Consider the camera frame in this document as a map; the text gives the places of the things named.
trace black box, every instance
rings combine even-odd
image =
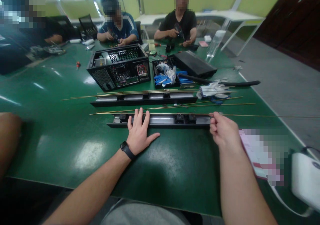
[[[152,67],[153,67],[153,76],[154,77],[157,76],[157,75],[160,75],[160,72],[157,71],[157,65],[161,64],[161,63],[165,63],[170,68],[173,69],[174,65],[173,65],[173,62],[171,61],[170,58],[164,59],[164,60],[153,60],[152,61]],[[180,80],[179,80],[178,75],[177,75],[175,81],[172,84],[167,84],[165,87],[162,87],[162,85],[156,85],[156,83],[154,82],[154,86],[155,86],[156,89],[166,89],[166,88],[170,88],[170,87],[179,87],[180,86]]]
[[[149,57],[140,44],[93,52],[87,71],[103,91],[151,79]]]
[[[173,57],[179,69],[186,70],[189,75],[195,77],[211,77],[217,71],[217,68],[199,58],[190,50],[174,54]]]

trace metal bracket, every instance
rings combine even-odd
[[[127,128],[129,116],[134,114],[112,114],[113,123],[107,123],[111,128]],[[197,115],[192,113],[152,113],[150,114],[149,128],[187,128],[187,129],[204,129],[210,125],[209,115]]]
[[[90,102],[94,107],[128,106],[128,105],[154,105],[154,104],[190,104],[195,103],[193,91],[178,93],[144,93],[129,95],[97,96]]]

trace black t-shirt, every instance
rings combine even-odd
[[[26,35],[33,45],[48,46],[49,44],[44,40],[53,35],[61,35],[65,40],[61,25],[49,17],[39,17],[37,23],[34,22],[34,28],[20,28],[20,31]]]
[[[185,39],[190,38],[190,30],[197,27],[196,14],[193,11],[185,11],[180,22],[177,21],[175,10],[170,12],[164,22],[159,26],[160,31],[174,29],[174,25],[178,23],[182,29]]]

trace white cable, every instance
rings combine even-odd
[[[274,194],[276,195],[276,197],[279,199],[279,201],[291,212],[293,212],[294,214],[300,216],[300,217],[309,217],[311,215],[311,213],[314,211],[313,208],[311,207],[308,207],[307,210],[303,213],[303,214],[300,214],[300,213],[297,213],[295,211],[293,211],[291,208],[289,208],[285,203],[284,201],[281,199],[278,191],[276,190],[276,187],[274,186],[271,186],[271,184],[268,182],[269,186],[271,187],[272,191],[274,192]]]

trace red tool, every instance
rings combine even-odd
[[[166,46],[166,45],[162,45],[162,44],[155,43],[154,46],[155,46],[155,47],[158,47],[158,46]]]

